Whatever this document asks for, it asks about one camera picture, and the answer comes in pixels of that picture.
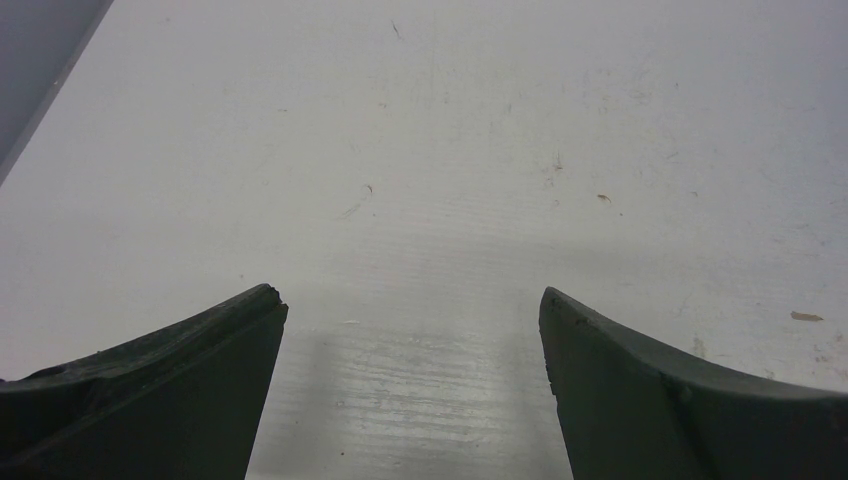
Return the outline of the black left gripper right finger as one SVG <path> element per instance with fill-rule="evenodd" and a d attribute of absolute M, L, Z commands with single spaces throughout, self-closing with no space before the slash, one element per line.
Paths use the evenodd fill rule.
<path fill-rule="evenodd" d="M 726 368 L 555 288 L 546 371 L 577 479 L 843 479 L 844 393 Z"/>

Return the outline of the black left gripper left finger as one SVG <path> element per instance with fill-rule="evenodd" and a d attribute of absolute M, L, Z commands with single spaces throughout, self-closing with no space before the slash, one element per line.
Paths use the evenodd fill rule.
<path fill-rule="evenodd" d="M 5 479 L 242 479 L 288 313 L 257 285 L 1 385 Z"/>

